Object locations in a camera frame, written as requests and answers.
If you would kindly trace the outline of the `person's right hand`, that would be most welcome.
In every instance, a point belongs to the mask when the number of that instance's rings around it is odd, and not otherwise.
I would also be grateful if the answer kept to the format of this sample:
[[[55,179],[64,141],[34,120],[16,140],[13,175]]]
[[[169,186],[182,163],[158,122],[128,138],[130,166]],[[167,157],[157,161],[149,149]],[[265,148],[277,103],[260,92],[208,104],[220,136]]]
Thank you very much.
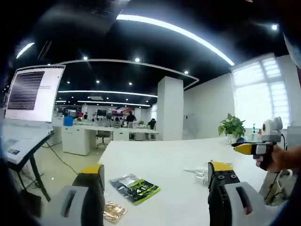
[[[291,153],[284,151],[278,145],[273,146],[271,157],[270,163],[265,167],[265,170],[268,172],[277,173],[281,170],[292,169],[294,167],[291,162]]]

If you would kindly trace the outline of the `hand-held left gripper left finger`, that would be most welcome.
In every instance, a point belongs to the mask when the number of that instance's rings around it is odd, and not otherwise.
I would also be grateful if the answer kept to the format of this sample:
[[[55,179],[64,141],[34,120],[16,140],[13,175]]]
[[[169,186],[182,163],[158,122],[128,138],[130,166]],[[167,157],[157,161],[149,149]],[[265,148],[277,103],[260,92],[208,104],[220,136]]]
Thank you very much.
[[[59,219],[69,226],[102,226],[104,191],[104,165],[81,170],[59,196]]]

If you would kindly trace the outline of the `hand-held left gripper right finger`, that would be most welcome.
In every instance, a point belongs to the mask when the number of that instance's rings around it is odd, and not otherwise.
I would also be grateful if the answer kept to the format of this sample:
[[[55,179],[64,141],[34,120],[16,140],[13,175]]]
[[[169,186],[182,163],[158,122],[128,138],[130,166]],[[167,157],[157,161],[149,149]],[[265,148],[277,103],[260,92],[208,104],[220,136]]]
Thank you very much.
[[[208,189],[211,226],[268,226],[273,221],[273,208],[226,163],[208,163]]]

